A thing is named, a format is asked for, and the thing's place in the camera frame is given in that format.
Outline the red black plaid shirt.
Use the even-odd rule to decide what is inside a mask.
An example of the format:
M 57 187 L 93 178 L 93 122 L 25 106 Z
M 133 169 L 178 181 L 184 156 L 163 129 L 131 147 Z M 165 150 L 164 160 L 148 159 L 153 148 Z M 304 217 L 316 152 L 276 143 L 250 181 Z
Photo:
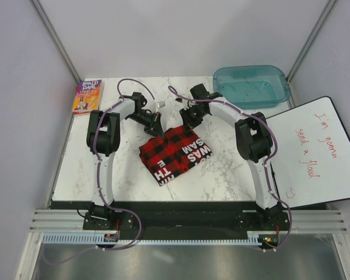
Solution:
M 160 186 L 212 156 L 212 149 L 183 125 L 168 129 L 164 135 L 165 139 L 151 138 L 139 147 L 142 163 Z

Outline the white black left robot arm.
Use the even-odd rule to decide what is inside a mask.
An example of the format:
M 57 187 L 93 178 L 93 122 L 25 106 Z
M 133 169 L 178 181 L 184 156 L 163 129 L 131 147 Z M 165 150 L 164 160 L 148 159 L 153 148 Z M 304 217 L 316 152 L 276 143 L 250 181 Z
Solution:
M 99 211 L 96 223 L 103 229 L 111 229 L 116 224 L 116 215 L 109 209 L 114 202 L 113 163 L 121 141 L 121 122 L 132 119 L 143 126 L 146 134 L 165 138 L 160 112 L 165 102 L 156 102 L 155 111 L 145 109 L 146 104 L 143 94 L 134 92 L 130 96 L 120 97 L 116 104 L 105 111 L 93 110 L 90 113 L 86 144 L 96 157 L 96 175 L 89 211 Z

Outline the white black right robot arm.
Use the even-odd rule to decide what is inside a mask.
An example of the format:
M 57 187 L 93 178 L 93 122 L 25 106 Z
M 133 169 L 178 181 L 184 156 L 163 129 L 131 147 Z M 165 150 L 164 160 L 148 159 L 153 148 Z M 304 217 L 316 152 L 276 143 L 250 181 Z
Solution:
M 261 229 L 270 229 L 276 224 L 276 215 L 282 211 L 282 206 L 274 190 L 270 165 L 270 159 L 277 152 L 277 140 L 264 114 L 247 114 L 220 93 L 209 93 L 202 83 L 192 87 L 190 93 L 192 98 L 178 95 L 190 102 L 180 110 L 184 130 L 188 132 L 199 126 L 207 114 L 234 128 L 237 151 L 247 161 L 253 177 L 258 207 L 255 222 Z

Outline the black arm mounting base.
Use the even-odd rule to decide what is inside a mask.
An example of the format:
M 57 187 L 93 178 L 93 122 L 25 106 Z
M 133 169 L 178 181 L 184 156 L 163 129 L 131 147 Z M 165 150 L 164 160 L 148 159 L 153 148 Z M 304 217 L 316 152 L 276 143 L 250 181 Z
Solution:
M 91 203 L 84 214 L 84 230 L 132 231 L 175 228 L 236 229 L 284 231 L 289 217 L 282 206 L 263 210 L 255 202 L 159 202 L 117 201 L 115 210 Z

